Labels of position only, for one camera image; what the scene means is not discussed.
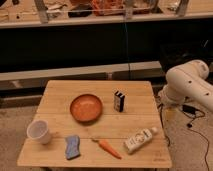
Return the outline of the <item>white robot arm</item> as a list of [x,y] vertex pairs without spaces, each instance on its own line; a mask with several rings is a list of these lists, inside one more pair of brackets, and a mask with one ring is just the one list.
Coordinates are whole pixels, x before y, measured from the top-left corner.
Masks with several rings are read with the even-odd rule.
[[192,60],[170,68],[166,73],[167,84],[159,92],[167,106],[182,105],[189,97],[213,112],[213,85],[206,81],[209,67],[202,60]]

